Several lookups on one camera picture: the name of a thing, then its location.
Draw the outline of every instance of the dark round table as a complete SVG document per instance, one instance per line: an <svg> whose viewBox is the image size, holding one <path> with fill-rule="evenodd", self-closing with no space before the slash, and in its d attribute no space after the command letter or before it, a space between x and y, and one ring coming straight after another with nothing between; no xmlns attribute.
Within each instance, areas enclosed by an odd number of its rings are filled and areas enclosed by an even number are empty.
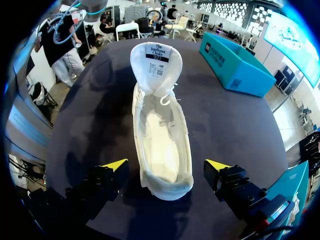
<svg viewBox="0 0 320 240"><path fill-rule="evenodd" d="M131 112L136 79L130 52L147 41L173 46L183 60L174 92L188 127L194 185L176 201L160 200L140 185ZM129 160L128 181L115 201L107 202L87 223L89 227L119 239L238 239L246 224L217 200L203 177L205 159L240 165L260 188L269 188L288 168L266 100L225 90L199 47L160 38L110 43L69 91L49 144L47 186L65 196L65 188L78 184L88 168Z"/></svg>

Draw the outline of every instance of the shoe tongue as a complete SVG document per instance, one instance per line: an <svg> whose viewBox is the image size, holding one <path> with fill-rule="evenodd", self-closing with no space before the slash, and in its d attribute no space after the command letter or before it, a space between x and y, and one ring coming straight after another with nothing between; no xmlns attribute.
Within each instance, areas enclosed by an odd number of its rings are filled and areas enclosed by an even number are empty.
<svg viewBox="0 0 320 240"><path fill-rule="evenodd" d="M145 95L163 97L173 87L182 70L182 58L171 46L147 42L135 46L130 63Z"/></svg>

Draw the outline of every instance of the ceiling lights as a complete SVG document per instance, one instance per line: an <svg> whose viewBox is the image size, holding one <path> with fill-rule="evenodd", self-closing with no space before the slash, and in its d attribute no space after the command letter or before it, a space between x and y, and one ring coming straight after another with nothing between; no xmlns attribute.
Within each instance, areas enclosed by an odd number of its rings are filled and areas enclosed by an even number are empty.
<svg viewBox="0 0 320 240"><path fill-rule="evenodd" d="M200 10L206 11L207 13L211 13L212 8L213 8L212 2L201 3L199 6Z"/></svg>
<svg viewBox="0 0 320 240"><path fill-rule="evenodd" d="M272 12L273 11L271 9L256 5L247 28L247 32L260 36L264 28L264 23L268 23L270 21Z"/></svg>
<svg viewBox="0 0 320 240"><path fill-rule="evenodd" d="M216 3L213 10L213 14L226 19L240 27L242 27L246 12L247 3L243 2Z"/></svg>

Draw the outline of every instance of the white pants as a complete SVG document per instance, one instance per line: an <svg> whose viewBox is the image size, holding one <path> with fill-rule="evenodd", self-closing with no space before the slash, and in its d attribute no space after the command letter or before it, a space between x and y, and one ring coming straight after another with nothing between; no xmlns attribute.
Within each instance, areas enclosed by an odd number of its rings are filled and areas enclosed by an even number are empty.
<svg viewBox="0 0 320 240"><path fill-rule="evenodd" d="M77 76L80 76L82 71L85 69L85 66L83 65L75 48L72 48L51 66L57 77L68 87L71 87L74 83L71 80L67 67L71 73L74 73Z"/></svg>

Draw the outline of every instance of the cardboard box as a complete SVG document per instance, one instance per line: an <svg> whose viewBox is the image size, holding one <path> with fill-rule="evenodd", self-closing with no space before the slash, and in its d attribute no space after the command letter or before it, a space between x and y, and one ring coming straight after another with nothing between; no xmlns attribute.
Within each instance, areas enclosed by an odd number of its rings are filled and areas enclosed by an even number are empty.
<svg viewBox="0 0 320 240"><path fill-rule="evenodd" d="M251 53L226 38L206 32L199 52L225 89L263 97L276 82Z"/></svg>

